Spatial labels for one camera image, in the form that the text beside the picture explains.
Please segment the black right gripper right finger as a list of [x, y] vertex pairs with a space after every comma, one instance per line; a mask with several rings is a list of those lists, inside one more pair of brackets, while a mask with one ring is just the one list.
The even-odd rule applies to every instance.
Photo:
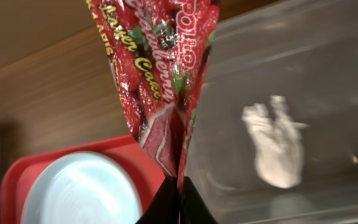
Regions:
[[189, 177], [184, 178], [180, 202], [180, 224], [218, 224]]

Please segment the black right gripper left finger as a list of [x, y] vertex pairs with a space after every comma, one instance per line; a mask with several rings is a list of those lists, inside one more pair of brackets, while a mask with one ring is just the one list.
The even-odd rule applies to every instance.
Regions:
[[166, 177], [148, 209], [136, 224], [178, 224], [179, 197], [177, 179]]

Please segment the red snack wrapper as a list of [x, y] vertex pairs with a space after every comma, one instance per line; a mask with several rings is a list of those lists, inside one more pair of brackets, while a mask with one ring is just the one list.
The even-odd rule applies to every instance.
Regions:
[[87, 0], [132, 137], [181, 187], [219, 17], [213, 0]]

